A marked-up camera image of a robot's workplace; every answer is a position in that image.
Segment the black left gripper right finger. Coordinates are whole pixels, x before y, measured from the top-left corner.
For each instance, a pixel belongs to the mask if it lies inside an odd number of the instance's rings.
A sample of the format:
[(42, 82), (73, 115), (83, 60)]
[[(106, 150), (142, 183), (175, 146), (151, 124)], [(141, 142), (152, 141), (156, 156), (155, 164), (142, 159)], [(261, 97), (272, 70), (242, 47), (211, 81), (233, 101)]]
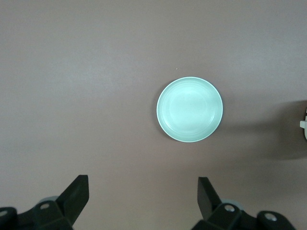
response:
[(202, 219), (194, 230), (293, 230), (292, 223), (282, 214), (261, 211), (256, 217), (238, 206), (223, 202), (207, 177), (198, 178), (197, 201)]

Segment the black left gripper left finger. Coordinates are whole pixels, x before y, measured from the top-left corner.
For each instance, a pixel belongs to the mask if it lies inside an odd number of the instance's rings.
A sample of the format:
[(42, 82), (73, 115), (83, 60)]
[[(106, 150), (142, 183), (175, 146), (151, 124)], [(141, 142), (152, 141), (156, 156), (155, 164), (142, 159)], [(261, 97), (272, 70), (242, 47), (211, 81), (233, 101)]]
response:
[(0, 208), (2, 230), (71, 230), (89, 200), (88, 175), (76, 179), (55, 198), (46, 198), (24, 213)]

